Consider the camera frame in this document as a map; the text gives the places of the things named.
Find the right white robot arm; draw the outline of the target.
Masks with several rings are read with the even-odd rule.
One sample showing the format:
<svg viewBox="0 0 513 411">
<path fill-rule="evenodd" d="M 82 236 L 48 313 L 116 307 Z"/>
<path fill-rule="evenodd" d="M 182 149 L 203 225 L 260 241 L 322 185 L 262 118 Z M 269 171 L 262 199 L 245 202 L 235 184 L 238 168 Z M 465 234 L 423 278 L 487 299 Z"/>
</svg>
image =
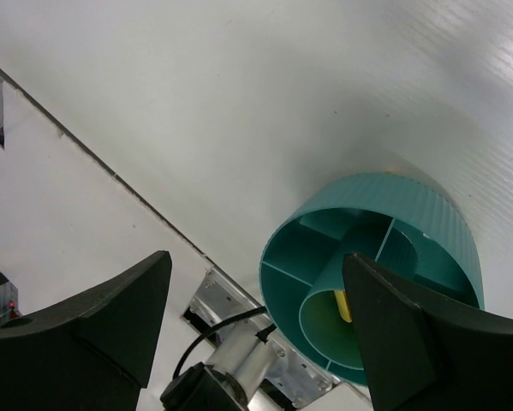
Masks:
<svg viewBox="0 0 513 411">
<path fill-rule="evenodd" d="M 133 410 L 147 387 L 171 258 L 0 327 L 0 410 Z M 355 340 L 377 410 L 513 410 L 513 319 L 343 260 Z M 173 377 L 167 410 L 244 410 L 277 361 L 271 328 L 239 327 L 207 363 Z"/>
</svg>

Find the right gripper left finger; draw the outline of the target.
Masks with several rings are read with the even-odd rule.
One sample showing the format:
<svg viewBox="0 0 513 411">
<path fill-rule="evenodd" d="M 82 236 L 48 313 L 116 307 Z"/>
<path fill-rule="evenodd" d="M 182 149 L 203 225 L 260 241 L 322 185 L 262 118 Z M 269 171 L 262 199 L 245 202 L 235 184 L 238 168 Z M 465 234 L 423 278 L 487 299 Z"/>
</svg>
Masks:
<svg viewBox="0 0 513 411">
<path fill-rule="evenodd" d="M 134 410 L 148 386 L 172 262 L 112 279 L 0 327 L 0 410 Z"/>
</svg>

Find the yellow lego brick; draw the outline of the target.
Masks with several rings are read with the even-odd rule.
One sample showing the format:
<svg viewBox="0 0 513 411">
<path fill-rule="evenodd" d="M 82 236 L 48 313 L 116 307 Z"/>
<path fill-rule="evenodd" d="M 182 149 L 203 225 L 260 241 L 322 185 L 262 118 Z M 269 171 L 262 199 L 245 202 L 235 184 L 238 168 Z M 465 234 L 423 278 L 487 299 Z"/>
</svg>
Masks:
<svg viewBox="0 0 513 411">
<path fill-rule="evenodd" d="M 346 293 L 342 290 L 334 290 L 333 294 L 337 302 L 337 308 L 341 319 L 350 324 L 353 319 Z"/>
</svg>

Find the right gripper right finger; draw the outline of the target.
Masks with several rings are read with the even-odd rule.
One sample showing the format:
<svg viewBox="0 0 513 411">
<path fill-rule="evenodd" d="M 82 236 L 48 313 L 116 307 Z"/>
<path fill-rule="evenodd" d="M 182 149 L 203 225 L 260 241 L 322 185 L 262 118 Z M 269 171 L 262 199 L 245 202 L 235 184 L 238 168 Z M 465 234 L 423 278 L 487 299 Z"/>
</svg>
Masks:
<svg viewBox="0 0 513 411">
<path fill-rule="evenodd" d="M 513 410 L 513 319 L 398 276 L 361 253 L 343 281 L 376 410 Z"/>
</svg>

